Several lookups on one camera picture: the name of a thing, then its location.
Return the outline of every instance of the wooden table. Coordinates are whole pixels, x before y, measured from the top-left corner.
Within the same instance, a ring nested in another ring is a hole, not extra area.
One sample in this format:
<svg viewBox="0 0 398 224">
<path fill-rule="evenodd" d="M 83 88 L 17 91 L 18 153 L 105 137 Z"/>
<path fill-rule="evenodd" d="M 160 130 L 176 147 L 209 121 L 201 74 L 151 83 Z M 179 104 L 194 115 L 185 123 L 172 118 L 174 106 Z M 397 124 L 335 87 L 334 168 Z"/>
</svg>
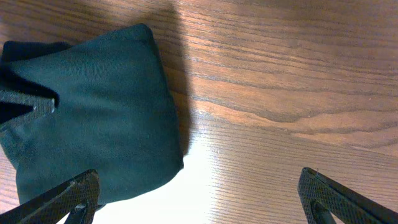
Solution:
<svg viewBox="0 0 398 224">
<path fill-rule="evenodd" d="M 303 167 L 398 211 L 397 12 L 392 0 L 0 0 L 0 44 L 153 30 L 185 169 L 95 223 L 305 223 Z M 0 213 L 18 205 L 15 174 L 0 154 Z"/>
</svg>

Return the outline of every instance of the black cloth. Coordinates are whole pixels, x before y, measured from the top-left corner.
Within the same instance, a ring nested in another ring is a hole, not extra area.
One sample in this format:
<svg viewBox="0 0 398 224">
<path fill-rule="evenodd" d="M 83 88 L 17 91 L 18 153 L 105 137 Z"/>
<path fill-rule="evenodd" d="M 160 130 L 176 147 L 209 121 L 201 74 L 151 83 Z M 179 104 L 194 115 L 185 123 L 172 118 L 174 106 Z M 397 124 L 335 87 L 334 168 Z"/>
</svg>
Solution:
<svg viewBox="0 0 398 224">
<path fill-rule="evenodd" d="M 174 101 L 144 24 L 76 46 L 6 42 L 0 72 L 57 94 L 54 113 L 0 138 L 20 203 L 88 169 L 99 173 L 99 204 L 156 189 L 182 169 Z"/>
</svg>

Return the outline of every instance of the folded cloth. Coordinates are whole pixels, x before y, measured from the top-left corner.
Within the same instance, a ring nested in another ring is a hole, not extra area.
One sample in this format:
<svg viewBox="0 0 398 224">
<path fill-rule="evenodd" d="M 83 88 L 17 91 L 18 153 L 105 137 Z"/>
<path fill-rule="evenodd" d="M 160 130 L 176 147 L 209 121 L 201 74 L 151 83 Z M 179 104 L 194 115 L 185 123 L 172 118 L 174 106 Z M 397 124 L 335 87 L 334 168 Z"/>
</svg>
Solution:
<svg viewBox="0 0 398 224">
<path fill-rule="evenodd" d="M 54 113 L 0 138 L 20 203 L 88 169 L 99 174 L 99 204 L 154 190 L 182 169 L 174 101 L 144 24 L 73 47 L 6 42 L 0 76 L 57 95 Z"/>
</svg>

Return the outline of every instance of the brown wood surface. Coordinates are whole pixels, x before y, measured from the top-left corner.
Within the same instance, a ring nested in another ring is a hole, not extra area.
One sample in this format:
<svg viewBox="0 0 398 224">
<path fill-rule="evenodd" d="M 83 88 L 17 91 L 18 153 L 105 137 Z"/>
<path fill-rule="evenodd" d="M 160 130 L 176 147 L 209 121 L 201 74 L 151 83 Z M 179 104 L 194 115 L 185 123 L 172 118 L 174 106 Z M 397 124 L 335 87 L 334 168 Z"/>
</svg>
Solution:
<svg viewBox="0 0 398 224">
<path fill-rule="evenodd" d="M 0 0 L 0 44 L 146 23 L 188 157 L 205 166 L 187 172 L 209 170 L 202 221 L 305 223 L 302 167 L 398 211 L 397 12 L 392 0 Z M 1 213 L 17 195 L 2 154 L 0 168 Z"/>
</svg>

